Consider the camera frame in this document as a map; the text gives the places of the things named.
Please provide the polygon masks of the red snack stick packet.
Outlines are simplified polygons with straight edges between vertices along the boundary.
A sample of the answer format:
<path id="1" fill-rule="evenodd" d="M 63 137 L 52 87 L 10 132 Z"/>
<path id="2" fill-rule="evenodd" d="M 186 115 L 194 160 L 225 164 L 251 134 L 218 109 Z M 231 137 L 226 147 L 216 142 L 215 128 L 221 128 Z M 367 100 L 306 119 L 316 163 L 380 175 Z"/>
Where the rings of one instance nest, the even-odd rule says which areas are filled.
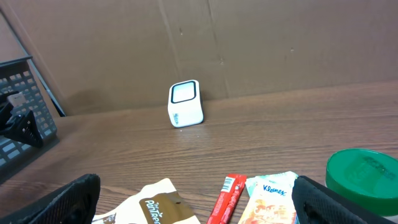
<path id="1" fill-rule="evenodd" d="M 228 224 L 245 188 L 246 175 L 228 174 L 206 224 Z"/>

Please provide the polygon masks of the teal wet wipes pack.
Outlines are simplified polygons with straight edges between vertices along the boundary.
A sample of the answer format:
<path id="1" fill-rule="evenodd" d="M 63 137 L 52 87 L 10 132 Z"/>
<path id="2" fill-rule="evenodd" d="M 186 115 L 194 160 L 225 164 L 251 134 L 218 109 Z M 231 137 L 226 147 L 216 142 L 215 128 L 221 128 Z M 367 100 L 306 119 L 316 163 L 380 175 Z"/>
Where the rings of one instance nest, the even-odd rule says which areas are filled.
<path id="1" fill-rule="evenodd" d="M 282 187 L 283 189 L 292 189 L 298 175 L 295 172 L 287 171 L 279 174 L 260 175 L 248 178 L 246 180 L 246 188 L 251 197 L 254 189 L 261 183 L 271 184 L 271 188 Z"/>

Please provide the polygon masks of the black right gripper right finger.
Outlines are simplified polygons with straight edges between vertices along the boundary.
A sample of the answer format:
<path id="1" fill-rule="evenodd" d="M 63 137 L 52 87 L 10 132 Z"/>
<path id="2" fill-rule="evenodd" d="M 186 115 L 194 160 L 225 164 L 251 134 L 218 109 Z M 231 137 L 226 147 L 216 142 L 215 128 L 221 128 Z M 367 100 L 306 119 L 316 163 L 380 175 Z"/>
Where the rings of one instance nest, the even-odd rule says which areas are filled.
<path id="1" fill-rule="evenodd" d="M 304 175 L 294 182 L 292 200 L 300 224 L 394 224 Z"/>

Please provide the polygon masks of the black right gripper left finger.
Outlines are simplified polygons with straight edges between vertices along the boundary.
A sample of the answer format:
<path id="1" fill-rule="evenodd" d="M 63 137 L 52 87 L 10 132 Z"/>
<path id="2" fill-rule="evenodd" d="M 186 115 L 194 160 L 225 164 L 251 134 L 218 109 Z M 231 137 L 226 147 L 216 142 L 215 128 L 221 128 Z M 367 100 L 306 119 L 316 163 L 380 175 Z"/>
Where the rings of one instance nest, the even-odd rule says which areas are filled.
<path id="1" fill-rule="evenodd" d="M 100 177 L 85 174 L 1 218 L 1 224 L 90 224 L 96 212 L 100 189 Z"/>

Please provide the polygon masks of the brown white snack bag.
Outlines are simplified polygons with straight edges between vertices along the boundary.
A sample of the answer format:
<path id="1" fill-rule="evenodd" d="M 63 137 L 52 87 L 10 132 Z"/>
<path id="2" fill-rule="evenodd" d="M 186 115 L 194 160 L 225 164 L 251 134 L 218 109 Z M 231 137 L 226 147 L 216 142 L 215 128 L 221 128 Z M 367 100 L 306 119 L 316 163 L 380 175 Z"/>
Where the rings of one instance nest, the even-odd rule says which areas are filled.
<path id="1" fill-rule="evenodd" d="M 95 215 L 92 224 L 200 224 L 199 219 L 165 178 L 127 198 L 114 210 Z"/>

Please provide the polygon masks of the orange Kleenex tissue pack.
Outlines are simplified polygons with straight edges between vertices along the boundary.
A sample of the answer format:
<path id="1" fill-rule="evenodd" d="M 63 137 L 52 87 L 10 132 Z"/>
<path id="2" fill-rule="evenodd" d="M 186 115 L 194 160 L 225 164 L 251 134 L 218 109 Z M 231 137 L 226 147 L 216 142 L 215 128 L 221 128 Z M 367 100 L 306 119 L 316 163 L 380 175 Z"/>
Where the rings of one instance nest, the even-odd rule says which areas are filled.
<path id="1" fill-rule="evenodd" d="M 259 181 L 238 221 L 239 224 L 296 224 L 297 213 L 290 184 Z"/>

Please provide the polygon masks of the green lid jar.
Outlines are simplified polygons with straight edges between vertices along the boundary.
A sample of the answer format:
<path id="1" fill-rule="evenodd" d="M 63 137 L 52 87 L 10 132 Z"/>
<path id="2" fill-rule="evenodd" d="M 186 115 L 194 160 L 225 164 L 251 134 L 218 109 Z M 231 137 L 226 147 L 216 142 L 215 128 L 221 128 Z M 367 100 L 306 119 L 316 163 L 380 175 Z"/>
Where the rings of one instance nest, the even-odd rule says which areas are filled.
<path id="1" fill-rule="evenodd" d="M 370 149 L 334 153 L 326 163 L 326 186 L 382 217 L 397 216 L 397 159 Z"/>

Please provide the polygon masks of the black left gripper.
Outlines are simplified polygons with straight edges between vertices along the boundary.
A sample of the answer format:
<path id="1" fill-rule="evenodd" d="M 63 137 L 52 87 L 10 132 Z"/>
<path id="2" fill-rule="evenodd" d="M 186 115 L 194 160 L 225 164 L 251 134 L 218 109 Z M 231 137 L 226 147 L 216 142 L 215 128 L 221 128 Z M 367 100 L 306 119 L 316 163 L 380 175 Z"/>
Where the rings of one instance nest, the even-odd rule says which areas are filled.
<path id="1" fill-rule="evenodd" d="M 13 117 L 12 110 L 26 102 L 23 93 L 11 91 L 1 94 L 1 134 L 8 139 L 40 148 L 44 145 L 37 129 L 34 113 L 29 111 Z"/>

